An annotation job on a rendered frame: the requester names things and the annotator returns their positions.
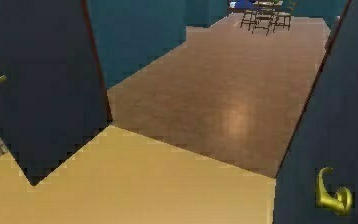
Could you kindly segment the brown wooden dining table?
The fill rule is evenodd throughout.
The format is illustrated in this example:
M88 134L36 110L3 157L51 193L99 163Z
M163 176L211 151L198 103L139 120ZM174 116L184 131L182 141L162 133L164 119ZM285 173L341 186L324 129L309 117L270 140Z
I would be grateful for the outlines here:
M279 11L283 3L284 0L229 0L227 14L259 9Z

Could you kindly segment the brown wooden chair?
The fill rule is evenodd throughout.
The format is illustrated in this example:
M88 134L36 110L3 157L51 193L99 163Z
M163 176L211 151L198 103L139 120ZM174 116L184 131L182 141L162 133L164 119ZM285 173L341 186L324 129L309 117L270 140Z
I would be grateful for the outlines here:
M254 24L252 31L257 29L263 29L266 31L266 34L269 34L270 28L273 24L275 17L275 8L271 2L263 2L260 4L254 13Z
M256 10L255 9L245 9L243 11L243 17L240 22L240 27L244 25L248 26L248 30L251 30L251 26L255 22Z
M276 29L277 27L282 27L282 28L287 28L287 30L290 30L292 14L297 4L298 4L297 0L291 1L286 6L285 10L278 11L275 13L275 23L273 29Z

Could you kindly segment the dark blue room door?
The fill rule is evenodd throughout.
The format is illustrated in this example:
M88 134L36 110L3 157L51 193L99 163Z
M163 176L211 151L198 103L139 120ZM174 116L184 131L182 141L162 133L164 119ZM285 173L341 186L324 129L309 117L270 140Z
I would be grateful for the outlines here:
M316 204L324 184L353 194L347 216ZM348 0L276 175L272 224L358 224L358 0Z
M0 0L0 138L37 185L110 121L87 0Z

